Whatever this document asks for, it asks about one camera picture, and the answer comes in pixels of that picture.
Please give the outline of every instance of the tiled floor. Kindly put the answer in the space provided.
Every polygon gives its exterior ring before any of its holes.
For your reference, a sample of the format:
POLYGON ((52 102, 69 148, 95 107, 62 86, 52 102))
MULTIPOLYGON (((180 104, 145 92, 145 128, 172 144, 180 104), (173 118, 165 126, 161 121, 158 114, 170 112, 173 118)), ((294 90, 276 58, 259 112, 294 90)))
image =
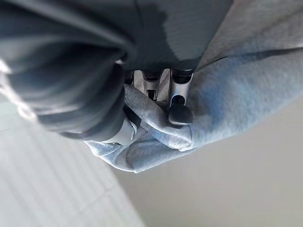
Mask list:
POLYGON ((107 164, 0 103, 1 227, 143 227, 107 164))

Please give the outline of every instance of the wall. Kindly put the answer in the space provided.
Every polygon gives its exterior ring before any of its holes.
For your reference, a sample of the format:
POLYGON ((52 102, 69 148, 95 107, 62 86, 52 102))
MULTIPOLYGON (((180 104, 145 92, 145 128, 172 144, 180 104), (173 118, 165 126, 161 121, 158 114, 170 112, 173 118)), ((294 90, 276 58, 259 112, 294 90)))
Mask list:
POLYGON ((148 227, 301 227, 303 99, 190 156, 114 172, 148 227))

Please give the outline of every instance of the gray hoodie sleeve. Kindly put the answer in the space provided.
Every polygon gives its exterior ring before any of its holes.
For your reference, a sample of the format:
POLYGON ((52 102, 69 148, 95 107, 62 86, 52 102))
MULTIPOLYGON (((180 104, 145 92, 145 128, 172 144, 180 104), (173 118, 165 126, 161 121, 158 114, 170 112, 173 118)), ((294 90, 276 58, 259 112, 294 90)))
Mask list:
POLYGON ((239 134, 303 94, 302 47, 301 0, 237 0, 196 69, 192 125, 169 127, 156 103, 126 87, 126 103, 142 118, 134 143, 86 143, 114 167, 138 173, 239 134))

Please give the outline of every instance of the gray cloth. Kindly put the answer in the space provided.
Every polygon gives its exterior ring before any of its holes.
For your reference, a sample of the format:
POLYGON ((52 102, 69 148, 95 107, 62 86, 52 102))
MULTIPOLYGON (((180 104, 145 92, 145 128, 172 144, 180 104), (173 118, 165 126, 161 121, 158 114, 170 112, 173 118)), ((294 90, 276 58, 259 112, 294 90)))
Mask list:
MULTIPOLYGON (((126 86, 126 104, 142 119, 133 144, 85 143, 112 166, 138 173, 239 134, 303 94, 302 47, 302 0, 236 0, 196 69, 190 126, 169 127, 156 103, 126 86)), ((160 100, 167 87, 163 77, 160 100)))

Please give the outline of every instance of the silver metal part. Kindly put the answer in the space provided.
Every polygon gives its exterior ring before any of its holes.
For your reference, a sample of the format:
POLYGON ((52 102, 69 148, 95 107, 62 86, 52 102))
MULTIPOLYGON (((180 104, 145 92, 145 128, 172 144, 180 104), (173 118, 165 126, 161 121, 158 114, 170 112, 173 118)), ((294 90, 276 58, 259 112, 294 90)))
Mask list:
POLYGON ((160 78, 156 81, 148 81, 145 78, 143 78, 143 88, 145 95, 150 97, 149 92, 154 91, 152 100, 157 100, 159 93, 159 86, 160 86, 160 78))
POLYGON ((172 99, 175 96, 182 96, 184 98, 184 105, 187 104, 188 100, 188 91, 189 91, 189 86, 191 83, 191 80, 193 78, 193 73, 191 74, 191 78, 187 83, 178 83, 173 79, 172 76, 172 70, 170 70, 170 80, 169 80, 169 99, 168 99, 168 108, 171 107, 172 105, 172 99))
POLYGON ((109 140, 103 141, 104 143, 119 143, 123 146, 128 146, 132 143, 135 134, 137 133, 137 127, 136 125, 128 120, 127 118, 124 118, 122 127, 120 131, 110 138, 109 140))

